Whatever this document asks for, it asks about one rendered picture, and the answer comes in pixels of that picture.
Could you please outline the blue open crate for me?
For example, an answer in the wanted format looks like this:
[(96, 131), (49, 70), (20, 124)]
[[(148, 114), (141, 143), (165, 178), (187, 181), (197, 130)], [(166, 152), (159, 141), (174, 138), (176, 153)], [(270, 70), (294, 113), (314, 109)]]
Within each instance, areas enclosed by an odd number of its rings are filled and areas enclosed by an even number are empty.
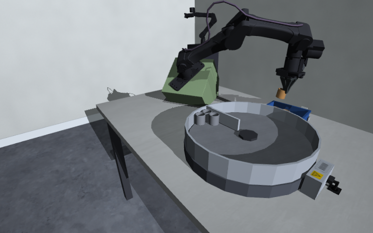
[(270, 103), (268, 103), (267, 105), (276, 106), (276, 107), (279, 107), (281, 109), (289, 110), (290, 112), (300, 116), (301, 118), (305, 119), (306, 121), (308, 120), (309, 114), (311, 113), (311, 110), (300, 108), (300, 107), (289, 105), (289, 104), (285, 104), (285, 103), (281, 103), (281, 102), (274, 101), (274, 100), (271, 101)]

